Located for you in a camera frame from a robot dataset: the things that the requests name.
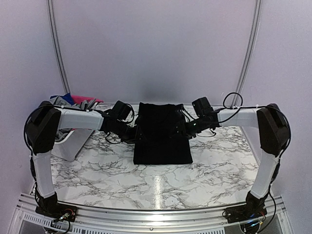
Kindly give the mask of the black t-shirt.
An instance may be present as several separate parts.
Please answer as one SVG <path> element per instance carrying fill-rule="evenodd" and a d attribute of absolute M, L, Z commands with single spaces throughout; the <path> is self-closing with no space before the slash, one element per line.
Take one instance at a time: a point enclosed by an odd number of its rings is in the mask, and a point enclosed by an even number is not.
<path fill-rule="evenodd" d="M 185 123 L 182 104 L 139 104 L 136 119 L 135 165 L 192 164 L 189 140 L 177 129 Z"/>

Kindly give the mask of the grey garment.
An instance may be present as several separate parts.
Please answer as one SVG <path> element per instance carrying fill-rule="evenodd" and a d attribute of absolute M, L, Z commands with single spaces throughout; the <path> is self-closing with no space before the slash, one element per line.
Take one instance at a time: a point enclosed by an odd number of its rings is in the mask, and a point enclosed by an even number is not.
<path fill-rule="evenodd" d="M 91 100 L 91 101 L 83 101 L 80 104 L 74 104 L 74 105 L 70 105 L 67 102 L 61 101 L 61 100 L 57 100 L 55 103 L 52 100 L 49 100 L 53 105 L 55 106 L 64 106 L 64 107 L 70 107 L 73 109 L 80 109 L 80 110 L 91 110 L 94 109 L 99 102 L 96 102 L 96 100 Z M 73 131 L 74 129 L 71 128 L 65 128 L 65 129 L 59 129 L 57 130 L 56 136 L 55 136 L 55 142 L 61 142 L 62 140 L 64 140 L 71 131 Z"/>

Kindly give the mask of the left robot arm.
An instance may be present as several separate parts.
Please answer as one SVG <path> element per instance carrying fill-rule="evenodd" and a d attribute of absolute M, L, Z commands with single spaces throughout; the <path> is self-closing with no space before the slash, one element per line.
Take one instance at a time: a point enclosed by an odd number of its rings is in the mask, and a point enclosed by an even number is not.
<path fill-rule="evenodd" d="M 106 111 L 79 110 L 42 102 L 28 116 L 23 129 L 24 142 L 30 150 L 38 206 L 51 217 L 57 217 L 62 211 L 51 172 L 51 151 L 59 129 L 102 131 L 117 135 L 121 142 L 134 144 L 137 130 L 126 121 L 128 115 L 134 114 L 132 106 L 122 101 L 117 101 L 112 109 Z"/>

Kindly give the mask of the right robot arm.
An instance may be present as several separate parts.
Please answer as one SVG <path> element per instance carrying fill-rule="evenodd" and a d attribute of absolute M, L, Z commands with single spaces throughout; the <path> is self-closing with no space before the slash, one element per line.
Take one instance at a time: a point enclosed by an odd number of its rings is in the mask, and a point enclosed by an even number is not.
<path fill-rule="evenodd" d="M 202 97 L 193 101 L 192 106 L 197 118 L 190 122 L 179 121 L 172 130 L 174 136 L 191 139 L 206 129 L 230 126 L 252 127 L 258 130 L 260 165 L 241 211 L 245 218 L 254 217 L 270 193 L 271 185 L 279 172 L 281 156 L 291 141 L 291 129 L 286 116 L 275 103 L 257 107 L 239 106 L 236 109 L 223 107 L 215 110 L 208 99 Z"/>

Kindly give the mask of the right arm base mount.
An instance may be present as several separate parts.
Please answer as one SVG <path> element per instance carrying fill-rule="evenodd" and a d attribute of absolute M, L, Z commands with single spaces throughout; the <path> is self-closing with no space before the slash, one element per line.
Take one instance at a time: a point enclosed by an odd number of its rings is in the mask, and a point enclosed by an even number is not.
<path fill-rule="evenodd" d="M 227 219 L 228 223 L 247 222 L 266 219 L 267 210 L 265 206 L 260 206 L 255 210 L 247 205 L 238 205 L 226 208 L 222 216 Z"/>

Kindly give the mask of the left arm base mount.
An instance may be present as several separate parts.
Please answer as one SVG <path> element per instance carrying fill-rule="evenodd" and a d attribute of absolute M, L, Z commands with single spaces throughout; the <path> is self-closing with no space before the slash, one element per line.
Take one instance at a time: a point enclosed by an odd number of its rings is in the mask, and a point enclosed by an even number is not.
<path fill-rule="evenodd" d="M 74 222 L 77 216 L 78 208 L 67 204 L 57 203 L 56 206 L 49 207 L 49 210 L 45 210 L 39 206 L 36 207 L 35 212 L 40 215 L 44 215 L 57 221 L 69 221 Z"/>

